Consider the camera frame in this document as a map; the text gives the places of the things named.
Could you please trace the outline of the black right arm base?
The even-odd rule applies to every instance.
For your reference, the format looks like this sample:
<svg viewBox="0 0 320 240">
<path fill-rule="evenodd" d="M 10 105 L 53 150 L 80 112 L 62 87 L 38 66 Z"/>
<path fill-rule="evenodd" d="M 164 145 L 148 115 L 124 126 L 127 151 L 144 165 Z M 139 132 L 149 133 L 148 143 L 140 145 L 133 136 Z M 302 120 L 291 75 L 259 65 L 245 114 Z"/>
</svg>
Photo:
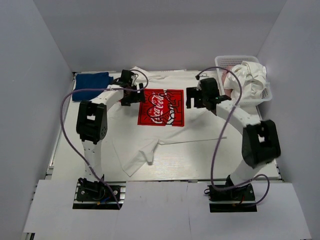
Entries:
<svg viewBox="0 0 320 240">
<path fill-rule="evenodd" d="M 217 191 L 209 185 L 203 192 L 208 196 L 211 213 L 257 212 L 256 197 L 251 184 L 226 191 Z"/>
</svg>

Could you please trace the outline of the white Coca-Cola t shirt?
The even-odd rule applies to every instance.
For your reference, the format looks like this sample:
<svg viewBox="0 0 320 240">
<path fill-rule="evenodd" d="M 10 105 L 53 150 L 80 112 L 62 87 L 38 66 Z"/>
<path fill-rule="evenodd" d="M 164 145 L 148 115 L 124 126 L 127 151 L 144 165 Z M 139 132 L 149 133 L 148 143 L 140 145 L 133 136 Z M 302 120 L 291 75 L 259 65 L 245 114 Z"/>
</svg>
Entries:
<svg viewBox="0 0 320 240">
<path fill-rule="evenodd" d="M 225 121 L 205 108 L 186 108 L 186 89 L 195 87 L 191 72 L 160 75 L 134 67 L 137 83 L 149 80 L 145 102 L 108 111 L 102 145 L 102 169 L 108 181 L 137 179 L 142 166 L 155 162 L 160 146 L 216 141 Z"/>
</svg>

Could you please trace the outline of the white perforated plastic basket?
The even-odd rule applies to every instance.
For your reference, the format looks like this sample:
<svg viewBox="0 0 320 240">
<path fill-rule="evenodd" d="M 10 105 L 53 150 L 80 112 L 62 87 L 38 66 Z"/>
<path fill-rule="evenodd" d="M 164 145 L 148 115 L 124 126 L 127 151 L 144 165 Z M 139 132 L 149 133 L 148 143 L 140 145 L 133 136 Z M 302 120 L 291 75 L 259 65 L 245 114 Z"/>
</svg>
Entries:
<svg viewBox="0 0 320 240">
<path fill-rule="evenodd" d="M 226 94 L 233 101 L 236 101 L 240 95 L 240 88 L 235 77 L 225 71 L 230 67 L 241 83 L 240 106 L 257 106 L 272 99 L 266 67 L 260 64 L 256 57 L 249 55 L 217 56 L 215 65 L 219 66 L 217 77 L 221 95 Z"/>
</svg>

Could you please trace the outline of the pink printed t shirt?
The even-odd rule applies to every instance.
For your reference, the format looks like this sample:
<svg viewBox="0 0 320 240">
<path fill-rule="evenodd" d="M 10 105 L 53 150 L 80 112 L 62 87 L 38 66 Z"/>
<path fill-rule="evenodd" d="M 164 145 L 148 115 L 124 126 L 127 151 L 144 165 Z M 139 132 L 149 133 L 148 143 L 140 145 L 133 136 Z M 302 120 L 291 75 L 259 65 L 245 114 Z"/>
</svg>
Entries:
<svg viewBox="0 0 320 240">
<path fill-rule="evenodd" d="M 225 89 L 225 87 L 224 87 L 224 83 L 225 83 L 225 80 L 226 80 L 228 73 L 229 72 L 227 70 L 223 71 L 222 76 L 221 76 L 221 82 L 222 82 L 222 86 L 223 86 L 223 90 L 224 90 L 225 95 L 230 97 L 233 90 L 232 89 Z"/>
</svg>

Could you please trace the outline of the folded blue t shirt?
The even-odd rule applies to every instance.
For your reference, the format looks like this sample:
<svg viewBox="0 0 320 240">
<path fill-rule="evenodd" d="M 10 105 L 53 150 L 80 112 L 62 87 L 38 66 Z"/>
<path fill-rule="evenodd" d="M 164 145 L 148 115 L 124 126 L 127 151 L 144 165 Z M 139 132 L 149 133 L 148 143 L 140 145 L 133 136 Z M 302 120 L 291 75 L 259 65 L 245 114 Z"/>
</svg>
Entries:
<svg viewBox="0 0 320 240">
<path fill-rule="evenodd" d="M 75 77 L 75 91 L 82 89 L 106 89 L 114 80 L 109 72 L 81 73 Z M 89 101 L 96 98 L 102 91 L 82 91 L 72 94 L 74 102 Z"/>
</svg>

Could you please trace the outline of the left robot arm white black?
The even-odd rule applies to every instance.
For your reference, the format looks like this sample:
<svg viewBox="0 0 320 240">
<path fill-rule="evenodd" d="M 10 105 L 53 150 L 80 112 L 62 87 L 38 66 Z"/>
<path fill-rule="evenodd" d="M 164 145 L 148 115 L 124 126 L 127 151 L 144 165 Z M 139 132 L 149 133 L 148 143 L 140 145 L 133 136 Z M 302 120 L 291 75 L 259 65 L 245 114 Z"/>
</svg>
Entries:
<svg viewBox="0 0 320 240">
<path fill-rule="evenodd" d="M 102 173 L 102 140 L 108 131 L 107 113 L 113 105 L 121 103 L 129 107 L 131 104 L 146 101 L 144 89 L 148 82 L 136 83 L 141 74 L 148 81 L 148 77 L 140 70 L 122 70 L 118 79 L 115 79 L 106 89 L 90 100 L 83 100 L 79 104 L 76 132 L 81 140 L 85 161 L 85 178 L 89 181 L 96 179 L 104 184 Z"/>
</svg>

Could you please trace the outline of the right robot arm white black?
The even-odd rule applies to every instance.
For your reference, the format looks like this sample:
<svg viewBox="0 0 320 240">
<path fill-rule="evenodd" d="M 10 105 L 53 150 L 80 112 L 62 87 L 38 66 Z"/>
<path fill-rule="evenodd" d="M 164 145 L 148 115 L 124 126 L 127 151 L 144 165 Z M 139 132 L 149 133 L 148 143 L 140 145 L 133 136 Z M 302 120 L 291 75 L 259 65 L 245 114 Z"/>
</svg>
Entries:
<svg viewBox="0 0 320 240">
<path fill-rule="evenodd" d="M 216 145 L 219 146 L 228 124 L 241 135 L 242 160 L 236 170 L 226 179 L 225 187 L 213 186 L 216 191 L 243 188 L 261 176 L 259 171 L 281 155 L 276 124 L 272 120 L 259 120 L 238 107 L 227 95 L 220 95 L 217 81 L 201 79 L 196 87 L 186 89 L 186 107 L 205 108 L 223 119 Z"/>
</svg>

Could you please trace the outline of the crumpled white t shirt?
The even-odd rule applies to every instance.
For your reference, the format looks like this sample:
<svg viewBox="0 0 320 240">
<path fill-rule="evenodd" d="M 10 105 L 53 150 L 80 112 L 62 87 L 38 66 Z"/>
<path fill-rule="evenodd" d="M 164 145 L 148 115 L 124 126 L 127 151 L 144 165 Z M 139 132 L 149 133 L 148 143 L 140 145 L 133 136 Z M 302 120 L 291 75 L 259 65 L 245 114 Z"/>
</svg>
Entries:
<svg viewBox="0 0 320 240">
<path fill-rule="evenodd" d="M 257 62 L 242 61 L 241 64 L 228 66 L 241 84 L 242 96 L 240 101 L 259 100 L 263 97 L 263 91 L 267 88 L 267 70 L 266 67 Z M 236 78 L 228 73 L 224 88 L 232 90 L 230 98 L 233 101 L 238 100 L 240 96 L 240 87 Z"/>
</svg>

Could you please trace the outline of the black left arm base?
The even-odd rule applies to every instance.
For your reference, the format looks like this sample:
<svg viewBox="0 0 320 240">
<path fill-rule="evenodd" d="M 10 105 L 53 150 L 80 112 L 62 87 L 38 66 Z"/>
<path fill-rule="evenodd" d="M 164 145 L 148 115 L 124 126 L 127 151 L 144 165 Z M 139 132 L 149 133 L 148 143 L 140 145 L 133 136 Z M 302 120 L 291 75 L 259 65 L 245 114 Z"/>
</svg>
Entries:
<svg viewBox="0 0 320 240">
<path fill-rule="evenodd" d="M 125 200 L 126 185 L 111 184 L 111 190 L 100 181 L 79 178 L 72 208 L 74 210 L 119 210 Z"/>
</svg>

